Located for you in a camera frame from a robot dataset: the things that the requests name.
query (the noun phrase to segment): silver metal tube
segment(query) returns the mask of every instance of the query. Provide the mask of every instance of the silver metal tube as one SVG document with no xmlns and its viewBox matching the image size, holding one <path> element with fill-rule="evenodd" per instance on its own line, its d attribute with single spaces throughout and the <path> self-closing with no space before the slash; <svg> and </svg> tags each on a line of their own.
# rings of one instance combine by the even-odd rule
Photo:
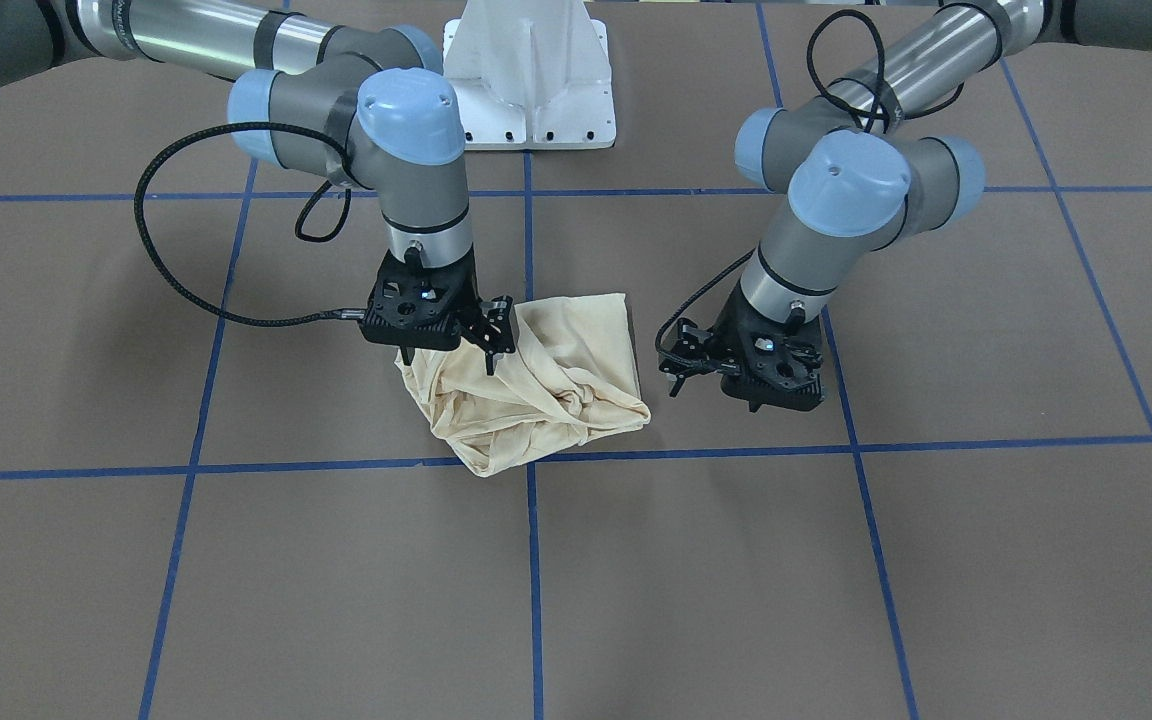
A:
<svg viewBox="0 0 1152 720">
<path fill-rule="evenodd" d="M 931 108 L 987 68 L 996 59 L 1000 44 L 1005 55 L 1020 53 L 1033 44 L 1041 29 L 1041 0 L 979 0 L 933 15 L 887 48 L 882 74 L 900 105 L 901 118 L 894 118 L 895 122 L 881 128 L 882 132 L 895 129 L 904 115 Z M 829 90 L 852 108 L 870 111 L 877 76 L 876 56 L 835 81 Z"/>
<path fill-rule="evenodd" d="M 74 5 L 83 36 L 97 53 L 113 60 L 138 58 L 136 51 L 123 45 L 114 28 L 114 9 L 109 0 L 78 0 Z"/>
<path fill-rule="evenodd" d="M 758 259 L 751 259 L 745 266 L 745 273 L 741 274 L 740 278 L 740 289 L 744 293 L 750 306 L 758 310 L 758 313 L 763 314 L 764 318 L 778 323 L 785 323 L 790 318 L 790 313 L 794 313 L 796 306 L 803 309 L 808 321 L 811 323 L 833 297 L 833 291 L 826 293 L 826 295 L 803 295 L 803 293 L 790 290 L 767 274 Z"/>
<path fill-rule="evenodd" d="M 147 58 L 237 78 L 256 67 L 256 31 L 268 14 L 268 9 L 233 0 L 141 0 L 129 6 L 127 29 Z M 294 18 L 287 29 L 280 26 L 274 69 L 304 73 L 314 67 L 319 45 L 331 29 L 303 17 Z M 279 59 L 287 67 L 278 67 Z"/>
<path fill-rule="evenodd" d="M 437 233 L 402 232 L 389 225 L 389 255 L 403 260 L 409 247 L 417 247 L 420 250 L 420 264 L 426 268 L 444 268 L 452 265 L 465 258 L 467 252 L 473 249 L 470 217 L 467 215 L 460 223 Z"/>
<path fill-rule="evenodd" d="M 954 88 L 986 68 L 998 50 L 998 35 L 988 15 L 965 6 L 942 10 L 887 50 L 887 85 L 904 114 L 931 108 Z M 861 66 L 852 77 L 877 77 L 878 58 Z M 843 78 L 829 88 L 856 109 L 872 109 L 873 91 Z M 884 128 L 895 129 L 897 122 Z"/>
</svg>

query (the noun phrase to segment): white metal mount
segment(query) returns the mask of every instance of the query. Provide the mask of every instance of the white metal mount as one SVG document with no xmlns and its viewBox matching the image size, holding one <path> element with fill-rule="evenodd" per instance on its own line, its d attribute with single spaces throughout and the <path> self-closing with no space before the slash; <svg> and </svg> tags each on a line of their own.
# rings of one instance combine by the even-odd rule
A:
<svg viewBox="0 0 1152 720">
<path fill-rule="evenodd" d="M 591 150 L 616 141 L 607 26 L 581 0 L 468 0 L 444 29 L 468 150 Z"/>
</svg>

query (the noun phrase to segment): light blue joint cap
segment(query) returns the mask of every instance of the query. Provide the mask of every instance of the light blue joint cap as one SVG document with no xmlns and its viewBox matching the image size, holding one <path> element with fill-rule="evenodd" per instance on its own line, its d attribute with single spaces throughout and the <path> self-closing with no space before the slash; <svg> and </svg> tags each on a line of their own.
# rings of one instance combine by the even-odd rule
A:
<svg viewBox="0 0 1152 720">
<path fill-rule="evenodd" d="M 267 123 L 270 121 L 270 92 L 274 90 L 275 70 L 247 70 L 234 81 L 229 90 L 230 123 Z M 282 167 L 274 151 L 274 135 L 268 129 L 235 132 L 234 143 L 257 160 Z"/>
<path fill-rule="evenodd" d="M 767 187 L 767 179 L 763 176 L 763 145 L 767 142 L 772 120 L 776 119 L 780 111 L 781 108 L 755 109 L 753 115 L 746 118 L 740 132 L 736 132 L 736 168 L 742 176 L 764 190 L 772 188 Z"/>
<path fill-rule="evenodd" d="M 424 65 L 426 70 L 444 74 L 444 54 L 438 50 L 438 45 L 434 45 L 434 38 L 431 38 L 418 26 L 393 26 L 389 29 L 397 29 L 399 32 L 403 33 L 403 37 L 416 48 L 416 54 L 420 55 L 420 65 Z"/>
<path fill-rule="evenodd" d="M 790 209 L 804 225 L 832 237 L 878 232 L 905 205 L 909 162 L 882 138 L 829 132 L 790 179 Z"/>
<path fill-rule="evenodd" d="M 950 135 L 935 137 L 934 141 L 942 142 L 950 150 L 958 167 L 958 200 L 954 204 L 954 214 L 945 222 L 952 223 L 980 204 L 984 195 L 984 160 L 972 143 L 961 137 Z"/>
<path fill-rule="evenodd" d="M 465 152 L 456 91 L 430 70 L 389 69 L 362 82 L 358 124 L 399 160 L 446 165 Z"/>
</svg>

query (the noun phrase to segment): beige cloth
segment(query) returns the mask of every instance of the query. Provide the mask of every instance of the beige cloth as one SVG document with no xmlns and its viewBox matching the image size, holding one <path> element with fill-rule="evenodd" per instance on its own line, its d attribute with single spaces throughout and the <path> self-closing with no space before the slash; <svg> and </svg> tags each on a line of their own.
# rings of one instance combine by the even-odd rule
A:
<svg viewBox="0 0 1152 720">
<path fill-rule="evenodd" d="M 515 306 L 518 350 L 485 372 L 483 351 L 417 350 L 407 391 L 468 469 L 479 477 L 652 419 L 626 313 L 626 296 L 552 297 Z"/>
</svg>

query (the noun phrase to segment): gray robot arm segment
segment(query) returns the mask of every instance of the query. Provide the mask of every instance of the gray robot arm segment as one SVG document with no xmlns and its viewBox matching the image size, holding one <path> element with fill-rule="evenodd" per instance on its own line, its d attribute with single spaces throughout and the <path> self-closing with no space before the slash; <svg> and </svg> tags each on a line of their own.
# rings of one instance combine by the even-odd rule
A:
<svg viewBox="0 0 1152 720">
<path fill-rule="evenodd" d="M 1038 41 L 1152 51 L 1152 0 L 1047 0 Z"/>
<path fill-rule="evenodd" d="M 0 0 L 0 88 L 93 56 L 234 79 L 253 68 L 304 73 L 343 53 L 442 71 L 433 41 L 410 26 L 367 32 L 233 0 Z"/>
<path fill-rule="evenodd" d="M 462 338 L 486 354 L 515 351 L 508 296 L 483 302 L 475 281 L 465 128 L 450 83 L 420 69 L 380 70 L 353 53 L 332 55 L 302 74 L 252 69 L 234 82 L 232 122 L 274 123 L 325 132 L 243 131 L 238 145 L 257 159 L 347 188 L 374 188 L 388 228 L 366 312 L 357 319 L 372 342 L 454 350 Z"/>
<path fill-rule="evenodd" d="M 844 14 L 856 13 L 842 10 L 827 23 Z M 819 35 L 820 28 L 813 44 Z M 712 327 L 703 331 L 682 318 L 672 325 L 668 344 L 660 344 L 659 338 L 669 324 L 660 332 L 659 367 L 675 382 L 670 394 L 689 377 L 718 372 L 723 392 L 748 401 L 750 410 L 764 404 L 794 410 L 819 406 L 823 333 L 817 316 L 847 272 L 869 251 L 961 218 L 984 190 L 984 165 L 964 141 L 884 142 L 862 131 L 893 131 L 927 113 L 973 74 L 1033 41 L 1152 50 L 1152 3 L 942 3 L 929 22 L 882 53 L 881 73 L 874 58 L 826 88 L 818 85 L 823 94 L 798 109 L 767 108 L 750 115 L 737 132 L 736 165 L 756 184 L 787 192 L 788 202 L 749 256 Z M 873 120 L 861 128 L 861 118 Z M 840 145 L 838 138 L 846 142 Z M 835 145 L 859 151 L 836 152 Z M 899 156 L 901 162 L 884 169 L 882 156 Z M 899 206 L 892 204 L 892 182 L 846 182 L 855 170 L 864 179 L 870 169 L 901 179 Z"/>
</svg>

